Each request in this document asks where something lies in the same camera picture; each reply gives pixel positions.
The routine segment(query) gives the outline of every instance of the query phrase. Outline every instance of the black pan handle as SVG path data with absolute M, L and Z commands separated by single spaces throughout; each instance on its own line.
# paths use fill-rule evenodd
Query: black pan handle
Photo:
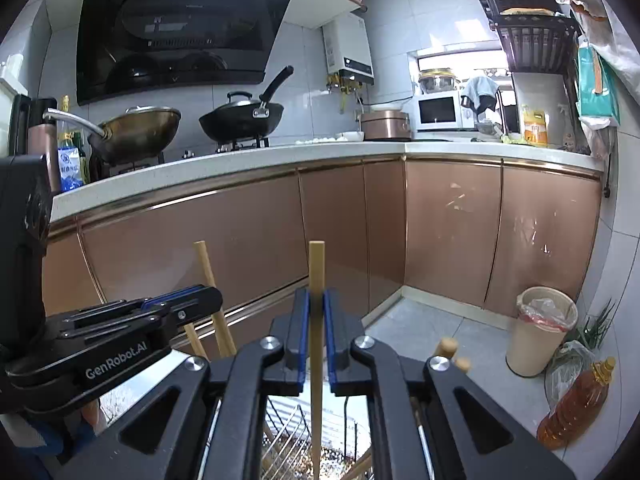
M 284 83 L 284 81 L 291 75 L 293 74 L 293 67 L 291 65 L 288 65 L 286 67 L 284 67 L 282 69 L 282 72 L 280 72 L 273 81 L 271 81 L 271 84 L 269 86 L 267 86 L 267 89 L 264 91 L 263 94 L 260 94 L 260 101 L 263 103 L 268 103 L 269 101 L 271 101 L 271 98 L 273 97 L 273 94 L 276 93 L 276 90 L 280 87 L 280 85 L 282 83 Z
M 253 94 L 249 94 L 249 92 L 243 92 L 242 90 L 238 90 L 237 92 L 229 92 L 226 95 L 226 98 L 229 99 L 229 102 L 231 102 L 231 98 L 237 95 L 244 96 L 248 99 L 251 99 L 254 96 Z
M 26 95 L 17 94 L 11 110 L 9 122 L 9 138 L 7 139 L 7 155 L 26 155 L 27 129 L 29 127 L 29 111 L 31 99 Z

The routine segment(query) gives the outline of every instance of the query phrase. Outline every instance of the black range hood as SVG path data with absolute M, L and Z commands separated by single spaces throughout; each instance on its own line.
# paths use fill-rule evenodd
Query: black range hood
M 290 0 L 84 0 L 79 104 L 149 88 L 258 84 Z

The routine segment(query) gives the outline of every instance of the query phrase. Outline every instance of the rose gold rice cooker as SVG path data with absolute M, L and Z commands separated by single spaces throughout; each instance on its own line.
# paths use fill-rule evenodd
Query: rose gold rice cooker
M 399 110 L 368 112 L 360 116 L 364 140 L 411 140 L 409 114 Z

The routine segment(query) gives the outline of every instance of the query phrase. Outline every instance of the microwave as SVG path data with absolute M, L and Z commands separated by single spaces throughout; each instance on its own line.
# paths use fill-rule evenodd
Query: microwave
M 460 105 L 460 90 L 416 95 L 411 124 L 417 131 L 475 130 L 474 113 Z

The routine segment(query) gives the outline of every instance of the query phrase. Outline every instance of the countertop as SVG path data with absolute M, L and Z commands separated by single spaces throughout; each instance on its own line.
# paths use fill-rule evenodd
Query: countertop
M 439 154 L 496 156 L 603 171 L 602 162 L 587 155 L 496 142 L 328 142 L 279 146 L 190 158 L 88 184 L 54 197 L 51 222 L 139 194 L 241 171 L 359 156 Z

